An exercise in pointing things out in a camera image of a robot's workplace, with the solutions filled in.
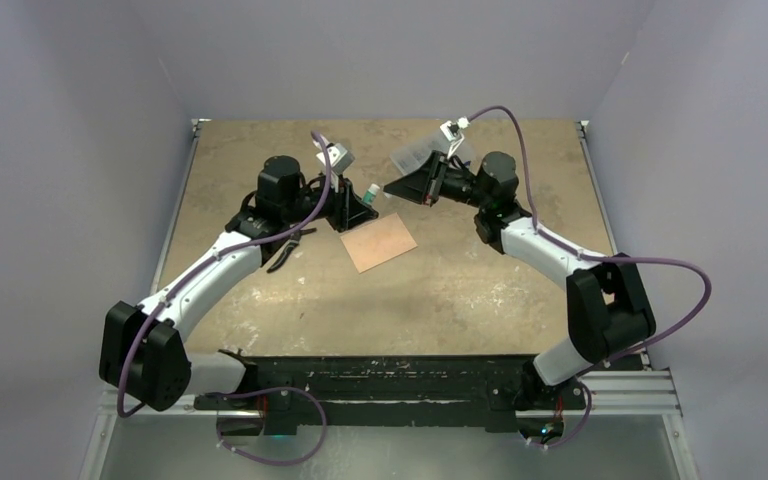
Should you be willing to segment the green and white marker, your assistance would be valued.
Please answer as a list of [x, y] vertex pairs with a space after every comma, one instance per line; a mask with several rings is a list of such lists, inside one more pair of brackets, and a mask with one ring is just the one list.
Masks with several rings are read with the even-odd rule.
[[362, 197], [362, 201], [366, 205], [372, 205], [378, 193], [380, 192], [380, 190], [381, 190], [381, 187], [378, 184], [375, 184], [375, 183], [371, 184], [369, 188], [366, 190], [366, 192], [364, 193]]

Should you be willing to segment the pink and cream envelope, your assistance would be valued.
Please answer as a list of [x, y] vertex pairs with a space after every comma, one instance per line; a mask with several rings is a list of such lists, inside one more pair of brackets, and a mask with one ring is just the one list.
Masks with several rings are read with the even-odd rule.
[[418, 244], [397, 213], [358, 227], [340, 237], [358, 273], [390, 261]]

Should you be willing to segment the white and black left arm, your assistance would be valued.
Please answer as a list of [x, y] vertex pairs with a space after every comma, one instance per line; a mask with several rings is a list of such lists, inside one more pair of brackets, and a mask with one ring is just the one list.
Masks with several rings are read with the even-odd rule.
[[198, 260], [137, 305], [120, 301], [107, 312], [99, 376], [116, 387], [121, 417], [137, 411], [127, 408], [128, 397], [156, 411], [190, 394], [219, 394], [235, 409], [255, 402], [258, 382], [246, 374], [241, 355], [189, 354], [184, 343], [234, 286], [276, 253], [288, 252], [308, 223], [325, 219], [333, 230], [345, 232], [377, 219], [377, 211], [344, 175], [353, 155], [334, 144], [317, 158], [323, 171], [312, 179], [293, 157], [267, 159], [256, 189]]

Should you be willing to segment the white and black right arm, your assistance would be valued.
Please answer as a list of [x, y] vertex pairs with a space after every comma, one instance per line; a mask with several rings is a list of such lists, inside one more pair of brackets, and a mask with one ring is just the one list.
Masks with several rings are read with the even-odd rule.
[[435, 151], [419, 169], [383, 190], [420, 205], [446, 198], [476, 207], [474, 223], [483, 243], [564, 290], [567, 335], [537, 355], [521, 381], [524, 399], [544, 407], [559, 396], [561, 383], [651, 337], [656, 322], [635, 266], [620, 255], [564, 244], [520, 205], [518, 186], [516, 162], [506, 153], [487, 154], [471, 172], [450, 166], [444, 153]]

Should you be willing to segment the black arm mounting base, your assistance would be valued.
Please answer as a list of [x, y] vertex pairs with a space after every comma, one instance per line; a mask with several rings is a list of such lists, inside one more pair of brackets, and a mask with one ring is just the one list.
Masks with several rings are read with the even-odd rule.
[[196, 411], [221, 416], [226, 435], [249, 435], [233, 427], [233, 414], [250, 411], [266, 435], [293, 435], [302, 425], [370, 427], [477, 427], [489, 433], [541, 429], [533, 412], [561, 433], [562, 412], [586, 407], [574, 380], [539, 385], [530, 355], [421, 355], [244, 358], [224, 351], [220, 359], [242, 366], [231, 386], [200, 386], [197, 377], [174, 370], [162, 381], [154, 410], [187, 402]]

